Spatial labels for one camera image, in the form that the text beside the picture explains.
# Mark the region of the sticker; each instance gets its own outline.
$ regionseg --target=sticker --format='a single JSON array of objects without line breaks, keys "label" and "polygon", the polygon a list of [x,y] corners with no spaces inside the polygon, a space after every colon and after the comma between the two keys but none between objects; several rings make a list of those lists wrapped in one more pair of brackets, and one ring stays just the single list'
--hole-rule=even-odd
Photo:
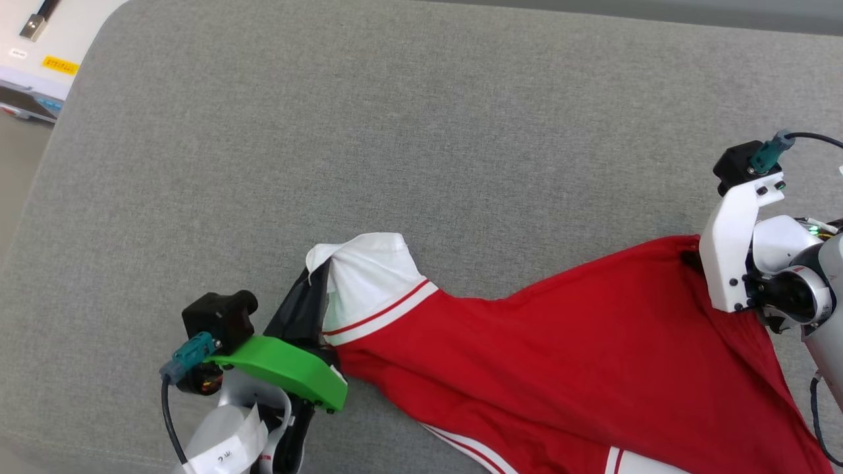
[{"label": "sticker", "polygon": [[50,68],[53,71],[58,71],[59,73],[70,74],[71,76],[76,74],[76,71],[79,70],[79,65],[77,63],[65,61],[52,56],[45,57],[41,66]]},{"label": "sticker", "polygon": [[193,456],[182,467],[188,474],[240,474],[248,471],[263,452],[269,432],[255,404],[231,438]]},{"label": "sticker", "polygon": [[21,51],[18,48],[12,48],[8,51],[8,54],[11,57],[17,57],[18,59],[26,59],[26,51]]}]

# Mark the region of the red stripe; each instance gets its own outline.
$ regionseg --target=red stripe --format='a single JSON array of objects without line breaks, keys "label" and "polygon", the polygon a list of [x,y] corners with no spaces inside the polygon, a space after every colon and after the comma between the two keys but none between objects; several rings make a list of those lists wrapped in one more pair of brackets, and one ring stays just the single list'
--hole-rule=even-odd
[{"label": "red stripe", "polygon": [[495,471],[497,471],[497,474],[506,474],[506,472],[504,472],[504,471],[503,471],[503,469],[501,469],[501,467],[500,467],[500,466],[498,466],[497,464],[495,464],[495,463],[494,463],[494,461],[492,461],[491,459],[489,459],[489,458],[485,457],[485,456],[483,455],[483,453],[481,453],[480,451],[478,451],[478,450],[476,450],[476,449],[474,449],[474,448],[472,448],[471,446],[468,446],[468,445],[466,445],[466,444],[462,444],[462,443],[460,443],[459,441],[454,441],[453,439],[451,439],[451,438],[449,438],[449,437],[445,436],[444,434],[441,434],[441,433],[437,433],[437,434],[438,434],[439,436],[442,436],[443,438],[447,439],[447,440],[448,440],[448,441],[450,441],[451,443],[454,443],[454,444],[458,445],[460,448],[463,448],[463,449],[466,449],[466,450],[471,451],[472,453],[474,453],[475,455],[477,455],[477,457],[479,457],[479,458],[481,458],[482,460],[484,460],[484,461],[486,461],[487,463],[489,463],[489,466],[494,467],[494,468],[495,468]]},{"label": "red stripe", "polygon": [[620,472],[620,458],[623,457],[624,450],[618,450],[618,459],[615,461],[615,474]]},{"label": "red stripe", "polygon": [[408,294],[406,294],[406,295],[404,296],[404,298],[399,299],[398,301],[394,302],[394,303],[393,303],[393,304],[392,304],[389,308],[387,308],[386,310],[380,311],[380,312],[378,312],[378,313],[376,313],[376,314],[374,314],[374,315],[371,315],[371,316],[369,316],[368,318],[366,318],[366,319],[364,319],[364,320],[360,320],[360,321],[358,321],[358,322],[356,322],[356,323],[354,323],[354,324],[352,324],[352,325],[349,325],[349,326],[343,327],[343,328],[341,328],[341,329],[337,329],[336,331],[322,331],[322,334],[324,334],[324,335],[326,335],[326,336],[335,336],[335,335],[337,335],[337,334],[339,334],[339,333],[341,333],[341,332],[350,331],[351,329],[354,329],[355,327],[362,326],[362,325],[364,325],[364,324],[368,323],[369,321],[371,321],[371,320],[373,320],[373,319],[377,318],[378,316],[382,316],[382,315],[384,315],[384,314],[386,314],[386,313],[389,313],[391,310],[394,310],[394,309],[395,309],[395,306],[398,306],[399,304],[404,303],[404,302],[405,302],[408,298],[410,298],[410,296],[412,296],[412,295],[416,294],[416,292],[418,292],[418,290],[422,289],[422,287],[423,287],[423,286],[425,286],[425,285],[427,284],[427,282],[428,282],[428,280],[425,280],[425,281],[423,281],[423,282],[419,283],[419,286],[417,286],[417,287],[413,288],[413,291],[411,291],[411,292],[409,292]]}]

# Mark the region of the white stripe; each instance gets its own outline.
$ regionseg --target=white stripe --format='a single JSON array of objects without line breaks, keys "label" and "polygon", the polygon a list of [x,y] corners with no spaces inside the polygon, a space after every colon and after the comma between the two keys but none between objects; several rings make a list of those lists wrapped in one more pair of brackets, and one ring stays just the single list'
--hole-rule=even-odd
[{"label": "white stripe", "polygon": [[378,316],[377,318],[367,322],[366,324],[360,325],[355,327],[354,329],[350,329],[348,331],[343,331],[339,334],[335,334],[333,336],[325,336],[325,340],[332,346],[339,346],[341,344],[345,344],[346,342],[354,341],[355,339],[359,339],[363,336],[368,336],[373,332],[381,329],[388,324],[395,322],[401,316],[407,314],[410,310],[418,306],[422,301],[427,299],[428,296],[436,293],[439,288],[434,285],[433,283],[427,282],[418,289],[415,293],[413,293],[410,298],[405,299],[401,302],[398,306],[395,306],[392,310],[383,313],[382,315]]},{"label": "white stripe", "polygon": [[[449,433],[449,432],[447,432],[443,429],[435,428],[433,426],[426,425],[424,423],[422,423],[421,425],[423,427],[433,431],[434,434],[439,434],[440,436],[446,438],[447,440],[456,441],[457,443],[464,444],[464,445],[470,447],[471,449],[477,451],[478,453],[484,455],[485,457],[489,458],[489,461],[491,461],[492,463],[497,465],[497,467],[500,468],[500,470],[503,471],[504,474],[518,474],[518,472],[515,471],[515,469],[512,466],[509,465],[509,463],[504,461],[503,458],[498,453],[489,449],[485,444],[474,441],[471,438],[466,438],[465,436],[460,436],[458,434]],[[457,448],[460,451],[463,451],[463,452],[466,451],[465,449],[460,449],[460,446],[458,446],[456,444],[454,444],[454,447]],[[475,460],[477,458],[477,456],[473,456],[473,455],[471,455],[471,457],[472,457],[472,459],[475,459]]]},{"label": "white stripe", "polygon": [[436,436],[437,438],[441,439],[445,443],[450,444],[451,446],[456,448],[457,451],[463,453],[464,455],[469,456],[469,458],[471,458],[471,459],[477,461],[478,463],[480,463],[481,466],[485,467],[492,474],[501,474],[501,472],[498,469],[496,469],[494,466],[492,466],[491,464],[486,462],[485,459],[483,459],[483,458],[479,457],[478,455],[474,454],[473,452],[471,452],[471,450],[467,450],[466,448],[460,446],[459,444],[456,444],[454,441],[451,441],[450,439],[445,438],[444,436],[442,436],[441,434],[433,431],[432,429],[428,428],[424,424],[422,424],[422,426],[424,426],[424,428],[427,431],[433,433],[433,436]]},{"label": "white stripe", "polygon": [[615,466],[618,464],[618,454],[620,450],[614,446],[609,448],[609,457],[606,459],[605,474],[615,474]]},{"label": "white stripe", "polygon": [[631,451],[624,451],[620,458],[618,474],[688,474],[688,472],[664,464],[663,462],[637,455]]}]

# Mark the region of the black cable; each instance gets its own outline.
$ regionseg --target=black cable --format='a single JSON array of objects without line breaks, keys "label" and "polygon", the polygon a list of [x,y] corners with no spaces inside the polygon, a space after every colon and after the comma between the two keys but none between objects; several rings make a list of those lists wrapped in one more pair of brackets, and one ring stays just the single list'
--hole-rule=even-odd
[{"label": "black cable", "polygon": [[843,148],[843,142],[841,142],[840,140],[834,140],[831,137],[826,137],[825,135],[820,135],[819,133],[795,132],[788,133],[787,135],[785,135],[786,140],[790,140],[791,138],[813,138],[814,140],[830,143],[838,148]]},{"label": "black cable", "polygon": [[50,21],[53,10],[56,9],[60,0],[44,0],[41,8],[38,8],[38,14],[44,17],[45,21]]},{"label": "black cable", "polygon": [[181,449],[179,437],[175,435],[173,418],[169,415],[169,375],[165,375],[161,379],[161,411],[164,412],[164,425],[167,427],[169,440],[173,443],[175,455],[179,456],[179,462],[185,465],[187,464],[187,456],[185,456],[185,451]]},{"label": "black cable", "polygon": [[838,461],[834,456],[831,455],[828,448],[825,447],[825,442],[823,441],[823,434],[819,431],[819,409],[817,408],[817,385],[819,385],[819,376],[815,375],[813,380],[811,380],[811,416],[813,417],[813,433],[817,436],[817,441],[819,441],[819,448],[823,450],[823,454],[825,457],[829,458],[836,466],[843,467],[843,462]]}]

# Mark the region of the teal connector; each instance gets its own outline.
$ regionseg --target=teal connector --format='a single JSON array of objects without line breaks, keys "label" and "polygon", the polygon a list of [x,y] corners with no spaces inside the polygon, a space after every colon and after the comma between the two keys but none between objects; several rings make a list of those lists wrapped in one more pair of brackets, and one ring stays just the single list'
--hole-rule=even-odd
[{"label": "teal connector", "polygon": [[752,170],[757,175],[766,175],[779,162],[781,154],[791,149],[796,142],[796,138],[785,138],[789,133],[788,130],[780,130],[772,140],[765,142],[749,159],[749,164],[752,165]]},{"label": "teal connector", "polygon": [[173,358],[158,371],[161,379],[169,376],[170,385],[185,378],[187,371],[201,364],[205,358],[217,351],[217,343],[211,333],[200,332],[185,342],[179,350],[173,353]]}]

